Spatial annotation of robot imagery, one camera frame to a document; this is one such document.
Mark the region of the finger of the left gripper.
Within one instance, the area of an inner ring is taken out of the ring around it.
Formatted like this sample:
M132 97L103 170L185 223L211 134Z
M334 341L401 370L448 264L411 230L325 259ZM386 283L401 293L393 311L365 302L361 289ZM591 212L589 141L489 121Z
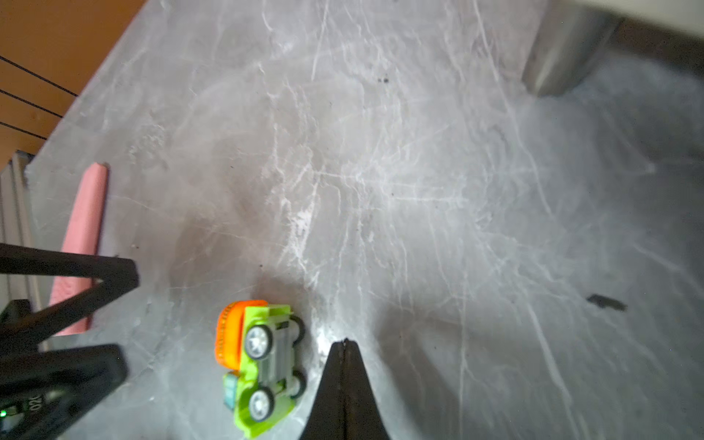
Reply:
M57 439L123 384L120 346L85 346L1 359L1 420L19 416L3 439Z
M3 244L1 272L9 275L51 276L57 281L51 306L16 322L2 324L1 350L18 352L82 321L96 310L139 287L134 260L63 253Z

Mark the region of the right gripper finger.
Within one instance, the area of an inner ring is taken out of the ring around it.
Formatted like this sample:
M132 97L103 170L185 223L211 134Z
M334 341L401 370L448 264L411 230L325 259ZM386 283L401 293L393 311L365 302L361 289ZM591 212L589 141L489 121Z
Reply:
M302 439L387 439L359 351L350 339L330 349Z

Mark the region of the orange green toy truck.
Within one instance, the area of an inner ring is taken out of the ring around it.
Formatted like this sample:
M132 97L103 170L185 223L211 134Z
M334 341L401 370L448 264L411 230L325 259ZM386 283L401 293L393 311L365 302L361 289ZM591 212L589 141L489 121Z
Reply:
M272 429L293 411L306 391L296 349L305 324L287 304L233 302L217 320L214 357L227 369L224 403L245 438Z

